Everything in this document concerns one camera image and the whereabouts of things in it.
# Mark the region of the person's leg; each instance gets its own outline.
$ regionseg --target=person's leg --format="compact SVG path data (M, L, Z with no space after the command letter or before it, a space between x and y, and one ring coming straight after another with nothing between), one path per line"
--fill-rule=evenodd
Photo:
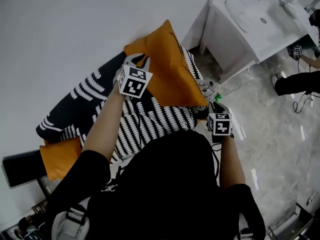
M281 95L297 94L301 92L320 93L320 71L294 74L276 81L274 89Z

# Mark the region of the pillow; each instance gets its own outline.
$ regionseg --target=pillow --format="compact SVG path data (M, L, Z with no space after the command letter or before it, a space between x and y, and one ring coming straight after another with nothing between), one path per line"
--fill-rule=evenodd
M127 56L143 53L150 57L149 71L153 76L147 89L162 107L208 106L189 71L182 48L168 19L151 34L126 45L124 52Z
M81 151L79 137L40 146L40 153L49 180L62 180L80 156Z

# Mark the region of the bathroom vanity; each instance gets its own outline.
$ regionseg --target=bathroom vanity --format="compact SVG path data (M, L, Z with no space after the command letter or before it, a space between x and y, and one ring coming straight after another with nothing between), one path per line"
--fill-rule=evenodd
M318 46L318 29L297 4L280 0L209 0L200 53L207 48L223 70L220 83L309 35Z

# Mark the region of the person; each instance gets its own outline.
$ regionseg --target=person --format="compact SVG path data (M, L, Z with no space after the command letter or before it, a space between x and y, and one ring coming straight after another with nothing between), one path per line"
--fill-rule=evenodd
M318 31L320 30L320 9L316 10L310 17L309 22L311 26L316 26ZM301 54L300 56L295 55L292 58L296 61L303 60L310 67L315 69L320 68L320 56L317 59L309 58L308 56ZM301 92L306 92L306 94L311 94L312 92L320 93L320 72L303 72L286 77L284 72L277 73L272 76L272 82L275 92L279 95L297 94Z
M212 147L193 130L151 140L109 182L124 100L116 82L81 155L48 199L48 235L58 213L91 197L85 239L233 240L240 213L253 238L265 238L263 218L229 136L222 141L220 187Z

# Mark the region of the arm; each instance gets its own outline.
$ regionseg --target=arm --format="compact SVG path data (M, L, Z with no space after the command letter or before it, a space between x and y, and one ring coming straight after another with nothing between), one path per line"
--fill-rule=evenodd
M313 60L312 58L309 58L309 57L301 54L300 59L304 60L306 63L308 63L311 67L313 67L315 69L319 69L320 68L320 57L318 57L317 59Z
M245 184L245 174L242 169L235 140L230 136L222 139L220 162L220 187L226 190L235 184Z
M235 239L239 233L240 214L248 223L255 240L263 240L266 236L264 219L246 184L236 144L233 138L222 139L220 163L220 187L224 190L224 218L228 223L226 239Z
M112 92L85 139L83 151L96 151L111 161L118 138L124 101L125 96L119 93L118 82L115 82Z

